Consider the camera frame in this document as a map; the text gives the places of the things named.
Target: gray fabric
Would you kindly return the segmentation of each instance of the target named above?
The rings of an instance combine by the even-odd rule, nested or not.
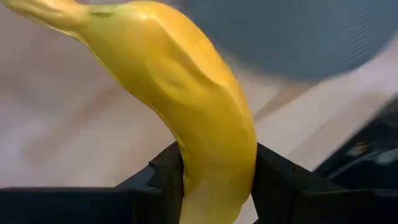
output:
[[[356,68],[394,35],[398,0],[181,0],[216,44],[295,79]]]

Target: black holder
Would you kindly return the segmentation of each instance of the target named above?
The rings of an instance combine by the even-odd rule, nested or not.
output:
[[[260,223],[372,223],[395,218],[396,190],[348,190],[257,145],[252,197]],[[115,188],[0,190],[0,223],[178,224],[177,143]]]

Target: blurred background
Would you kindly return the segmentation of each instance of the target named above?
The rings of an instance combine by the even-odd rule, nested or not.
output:
[[[306,169],[398,91],[395,0],[164,2],[229,63],[258,141]],[[0,187],[115,186],[174,141],[81,43],[3,5],[0,29]]]

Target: yellow banana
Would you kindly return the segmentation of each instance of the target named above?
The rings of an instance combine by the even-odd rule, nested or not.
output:
[[[2,1],[83,42],[120,85],[160,116],[183,158],[180,223],[236,219],[254,176],[254,125],[231,70],[192,21],[151,1]]]

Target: wooden floor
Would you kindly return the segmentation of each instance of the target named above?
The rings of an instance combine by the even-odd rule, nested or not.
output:
[[[114,186],[174,141],[80,43],[2,5],[0,18],[0,187]],[[398,40],[365,66],[318,83],[225,58],[258,141],[310,170],[398,92]],[[236,223],[255,219],[248,202]]]

